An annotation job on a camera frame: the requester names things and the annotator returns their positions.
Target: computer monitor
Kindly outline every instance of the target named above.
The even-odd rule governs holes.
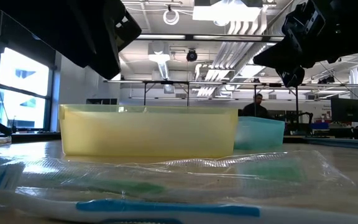
[[[358,100],[331,98],[333,121],[358,122]]]

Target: desk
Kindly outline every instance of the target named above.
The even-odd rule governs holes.
[[[285,151],[319,151],[331,165],[339,169],[344,175],[350,178],[358,188],[358,149],[346,149],[341,147],[328,147],[328,146],[316,146],[309,144],[284,144],[283,149]],[[7,156],[30,156],[30,157],[50,157],[58,159],[66,159],[62,152],[61,141],[49,141],[49,142],[33,142],[25,144],[13,144],[10,146],[0,147],[0,152]],[[235,154],[252,154],[260,153],[259,151],[237,151]],[[160,162],[166,161],[170,158],[108,158],[108,157],[72,157],[71,160],[78,161],[90,161],[90,162],[112,162],[112,163],[123,163],[123,162]],[[335,195],[327,195],[327,204],[330,198],[334,198]],[[341,203],[335,205],[325,205],[324,202],[319,203],[319,209],[322,210],[334,210],[337,212],[349,212],[358,214],[358,205],[352,206],[347,204],[348,201],[352,200],[352,195],[348,195],[346,198],[339,198],[343,200]],[[268,201],[259,201],[260,204],[270,205],[285,205],[286,200],[284,198],[269,199]],[[310,205],[297,205],[299,207],[309,207]],[[32,217],[24,213],[13,211],[10,209],[0,209],[0,223],[62,223],[51,220],[45,220],[43,218]]]

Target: toothbrush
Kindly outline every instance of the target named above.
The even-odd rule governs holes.
[[[358,223],[358,216],[297,208],[152,203],[131,200],[59,202],[15,193],[23,164],[0,166],[0,205],[41,217],[87,223],[259,224]]]

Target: window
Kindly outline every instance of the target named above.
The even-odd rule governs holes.
[[[0,84],[46,96],[49,68],[9,48],[1,54]]]
[[[17,128],[43,128],[45,99],[0,89],[0,123]]]

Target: blue plastic container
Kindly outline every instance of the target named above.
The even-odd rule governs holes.
[[[239,117],[234,149],[268,149],[283,144],[283,121]]]

